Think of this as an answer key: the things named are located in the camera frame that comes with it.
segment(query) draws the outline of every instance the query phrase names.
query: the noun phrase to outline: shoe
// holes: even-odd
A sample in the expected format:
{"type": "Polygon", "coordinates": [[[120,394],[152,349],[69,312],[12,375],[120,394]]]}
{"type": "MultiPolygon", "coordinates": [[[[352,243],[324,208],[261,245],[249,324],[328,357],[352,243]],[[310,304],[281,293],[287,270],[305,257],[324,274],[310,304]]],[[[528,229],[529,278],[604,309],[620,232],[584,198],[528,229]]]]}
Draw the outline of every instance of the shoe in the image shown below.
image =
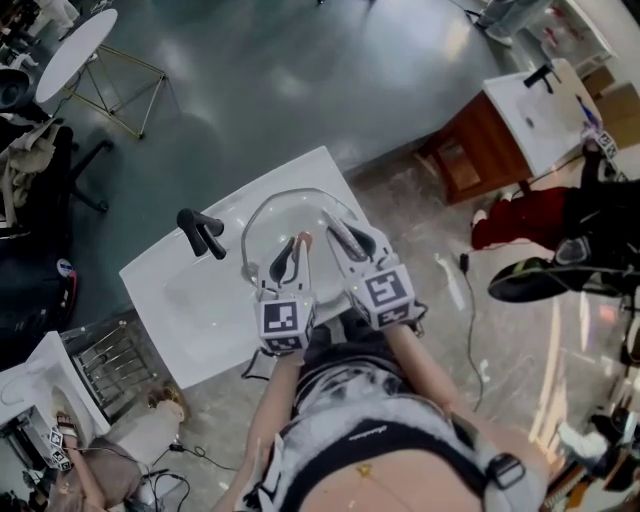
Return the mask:
{"type": "Polygon", "coordinates": [[[513,46],[513,39],[508,36],[496,36],[495,34],[489,32],[489,30],[485,30],[484,33],[487,35],[487,37],[493,39],[503,46],[506,46],[507,48],[511,48],[513,46]]]}
{"type": "Polygon", "coordinates": [[[476,214],[473,216],[473,220],[471,221],[471,227],[476,227],[476,224],[481,220],[487,220],[487,212],[484,210],[478,210],[476,214]]]}

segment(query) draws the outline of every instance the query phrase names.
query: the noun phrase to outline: cardboard box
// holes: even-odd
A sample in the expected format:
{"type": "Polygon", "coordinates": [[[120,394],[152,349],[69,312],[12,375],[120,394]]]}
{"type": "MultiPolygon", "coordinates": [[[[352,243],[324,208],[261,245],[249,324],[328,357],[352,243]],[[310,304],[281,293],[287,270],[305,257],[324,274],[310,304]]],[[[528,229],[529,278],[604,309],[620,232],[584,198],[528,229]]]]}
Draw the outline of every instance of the cardboard box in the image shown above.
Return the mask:
{"type": "Polygon", "coordinates": [[[582,80],[582,83],[594,100],[599,98],[602,91],[610,85],[613,85],[614,82],[615,79],[606,66],[601,66],[582,80]]]}
{"type": "Polygon", "coordinates": [[[640,96],[631,84],[623,85],[596,100],[604,129],[618,148],[640,143],[640,96]]]}

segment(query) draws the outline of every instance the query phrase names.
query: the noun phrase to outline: black faucet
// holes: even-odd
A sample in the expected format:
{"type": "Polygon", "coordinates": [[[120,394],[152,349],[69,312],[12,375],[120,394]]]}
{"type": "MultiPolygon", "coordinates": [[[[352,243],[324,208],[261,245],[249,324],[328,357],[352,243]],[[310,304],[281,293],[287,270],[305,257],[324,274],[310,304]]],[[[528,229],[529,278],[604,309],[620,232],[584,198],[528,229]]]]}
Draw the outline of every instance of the black faucet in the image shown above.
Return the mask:
{"type": "Polygon", "coordinates": [[[187,235],[196,256],[202,256],[207,252],[207,248],[217,260],[227,255],[225,248],[216,240],[224,231],[224,223],[221,220],[184,208],[178,212],[176,221],[178,227],[187,235]]]}
{"type": "Polygon", "coordinates": [[[524,79],[524,85],[527,87],[527,89],[531,89],[531,87],[533,87],[534,84],[536,84],[540,80],[542,80],[545,83],[545,85],[547,86],[547,92],[549,94],[553,94],[553,88],[551,87],[551,84],[549,83],[549,80],[547,79],[547,75],[549,73],[553,73],[553,76],[556,77],[556,80],[559,83],[562,83],[562,80],[560,80],[560,77],[553,70],[553,65],[551,65],[551,64],[543,64],[542,66],[540,66],[540,69],[538,69],[537,71],[532,73],[531,76],[528,76],[527,78],[524,79]]]}

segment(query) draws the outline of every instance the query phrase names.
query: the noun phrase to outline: buckle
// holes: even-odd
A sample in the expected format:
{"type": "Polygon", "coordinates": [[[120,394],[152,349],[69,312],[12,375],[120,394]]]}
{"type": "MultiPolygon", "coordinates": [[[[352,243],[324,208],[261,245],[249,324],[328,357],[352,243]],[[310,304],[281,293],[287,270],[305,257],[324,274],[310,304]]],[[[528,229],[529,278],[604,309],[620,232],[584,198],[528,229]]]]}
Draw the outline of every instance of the buckle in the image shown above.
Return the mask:
{"type": "Polygon", "coordinates": [[[498,489],[504,491],[522,480],[526,472],[520,459],[510,453],[501,453],[491,459],[486,475],[495,482],[498,489]]]}

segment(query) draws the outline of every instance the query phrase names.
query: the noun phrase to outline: chair leg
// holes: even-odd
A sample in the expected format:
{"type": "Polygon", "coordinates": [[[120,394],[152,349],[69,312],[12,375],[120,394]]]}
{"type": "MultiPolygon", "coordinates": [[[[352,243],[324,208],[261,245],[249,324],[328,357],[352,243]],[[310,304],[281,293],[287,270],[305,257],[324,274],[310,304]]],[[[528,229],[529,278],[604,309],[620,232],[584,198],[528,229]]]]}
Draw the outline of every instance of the chair leg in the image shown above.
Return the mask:
{"type": "Polygon", "coordinates": [[[78,186],[76,185],[76,180],[78,179],[80,174],[82,174],[82,171],[86,169],[87,165],[91,163],[91,161],[103,148],[106,149],[107,151],[110,151],[113,148],[113,142],[106,139],[100,141],[87,155],[85,155],[85,157],[82,160],[80,160],[80,162],[78,162],[73,167],[73,169],[71,169],[71,172],[69,174],[70,192],[75,197],[77,197],[80,201],[86,204],[89,208],[93,208],[95,211],[101,212],[101,213],[104,213],[107,210],[109,210],[109,205],[107,204],[107,202],[106,201],[95,202],[93,199],[88,197],[84,192],[82,192],[78,188],[78,186]]]}
{"type": "Polygon", "coordinates": [[[69,180],[71,181],[71,183],[75,183],[76,179],[78,179],[78,176],[82,174],[82,171],[85,170],[87,165],[91,163],[91,160],[93,160],[96,157],[96,155],[100,152],[102,148],[105,148],[107,151],[110,151],[111,148],[113,148],[113,142],[106,139],[103,141],[100,141],[89,153],[87,153],[87,155],[85,155],[85,157],[82,160],[80,160],[73,167],[73,169],[71,169],[71,173],[69,175],[69,180]]]}
{"type": "Polygon", "coordinates": [[[109,205],[105,201],[96,203],[93,199],[82,192],[75,184],[71,187],[71,193],[78,199],[80,199],[80,201],[86,204],[89,208],[93,208],[97,212],[105,213],[109,210],[109,205]]]}

